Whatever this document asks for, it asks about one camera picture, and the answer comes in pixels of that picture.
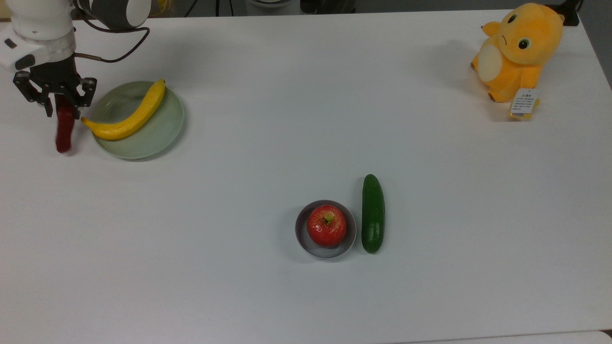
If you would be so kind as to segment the black linkage gripper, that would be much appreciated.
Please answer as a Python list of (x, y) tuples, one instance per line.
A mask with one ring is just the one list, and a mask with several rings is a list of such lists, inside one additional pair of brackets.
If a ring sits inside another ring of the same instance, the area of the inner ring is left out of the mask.
[(13, 84), (28, 102), (44, 107), (48, 118), (53, 116), (50, 95), (65, 96), (74, 111), (74, 119), (79, 119), (81, 107), (91, 105), (98, 81), (79, 76), (75, 57), (70, 56), (61, 61), (32, 66), (28, 71), (18, 71), (14, 74)]

